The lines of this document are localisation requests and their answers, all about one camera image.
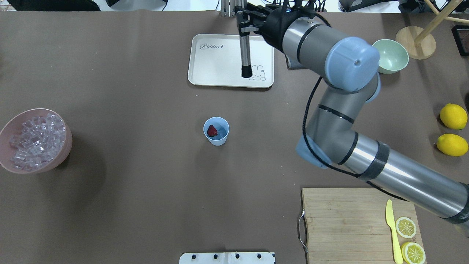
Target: strawberry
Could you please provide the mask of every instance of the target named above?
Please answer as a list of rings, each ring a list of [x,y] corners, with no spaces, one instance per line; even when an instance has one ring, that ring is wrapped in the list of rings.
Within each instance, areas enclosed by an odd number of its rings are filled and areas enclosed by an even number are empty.
[[[207,136],[214,137],[216,135],[218,135],[217,129],[213,125],[210,125],[207,130]]]

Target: pink bowl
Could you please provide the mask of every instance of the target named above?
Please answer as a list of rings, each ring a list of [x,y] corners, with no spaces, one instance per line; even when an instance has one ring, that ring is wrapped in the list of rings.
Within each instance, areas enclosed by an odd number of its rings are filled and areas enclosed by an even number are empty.
[[[25,170],[20,170],[20,169],[13,167],[13,162],[10,159],[14,157],[16,148],[10,146],[11,136],[14,134],[20,133],[24,122],[36,116],[46,117],[47,114],[49,113],[59,116],[65,124],[65,141],[59,153],[53,160],[51,160],[44,167],[34,170],[34,171],[25,171]],[[31,109],[31,110],[25,111],[15,116],[13,119],[10,120],[10,122],[7,123],[7,125],[5,125],[5,127],[0,132],[0,164],[7,171],[18,173],[18,174],[31,174],[31,173],[40,173],[44,171],[49,171],[57,167],[60,163],[62,163],[67,158],[68,154],[70,153],[71,148],[72,148],[72,133],[70,131],[70,128],[67,126],[67,123],[65,123],[65,120],[63,120],[63,118],[56,112],[52,110],[44,109],[44,108]]]

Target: wooden pole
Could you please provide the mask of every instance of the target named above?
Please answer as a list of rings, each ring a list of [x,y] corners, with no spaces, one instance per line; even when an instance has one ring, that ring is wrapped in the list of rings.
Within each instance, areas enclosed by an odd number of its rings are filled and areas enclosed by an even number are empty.
[[[430,0],[425,0],[425,3],[427,4],[427,6],[430,7],[430,9],[431,9],[436,15],[439,14],[439,11],[438,11],[437,8],[430,2]],[[454,21],[454,22],[460,22],[460,23],[469,23],[469,20],[467,20],[467,19],[456,18],[456,17],[451,17],[451,16],[445,17],[445,20]]]
[[[462,0],[451,0],[449,4],[427,25],[424,31],[415,38],[414,43],[418,45],[432,30],[434,30],[460,3]]]

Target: light blue paper cup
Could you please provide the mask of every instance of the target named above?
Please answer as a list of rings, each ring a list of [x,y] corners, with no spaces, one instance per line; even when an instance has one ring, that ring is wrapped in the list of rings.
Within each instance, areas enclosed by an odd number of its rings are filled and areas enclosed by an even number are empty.
[[[207,130],[210,125],[213,125],[215,129],[218,131],[218,135],[214,137],[209,137],[207,135]],[[204,135],[210,141],[210,143],[214,144],[215,146],[223,145],[228,137],[228,133],[230,132],[230,126],[228,122],[218,116],[209,118],[204,124]]]

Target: blue joint cap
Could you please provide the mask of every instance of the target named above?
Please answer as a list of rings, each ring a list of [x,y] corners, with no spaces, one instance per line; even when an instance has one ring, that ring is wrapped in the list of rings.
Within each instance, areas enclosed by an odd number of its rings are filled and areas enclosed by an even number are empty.
[[[325,60],[325,77],[331,85],[348,92],[362,89],[379,66],[378,50],[365,40],[347,37],[337,42]]]
[[[323,161],[325,161],[327,164],[332,164],[331,159],[324,153],[324,151],[313,141],[312,138],[310,138],[308,135],[306,135],[306,138],[308,139],[308,143],[310,144],[311,148],[313,149],[314,153],[318,155],[319,158],[321,158]],[[298,141],[298,144],[296,145],[295,148],[296,152],[300,157],[302,157],[304,160],[307,162],[321,168],[321,169],[327,169],[327,166],[322,164],[317,158],[314,157],[314,155],[310,152],[308,146],[306,145],[306,142],[304,142],[304,137],[301,137],[300,140]]]

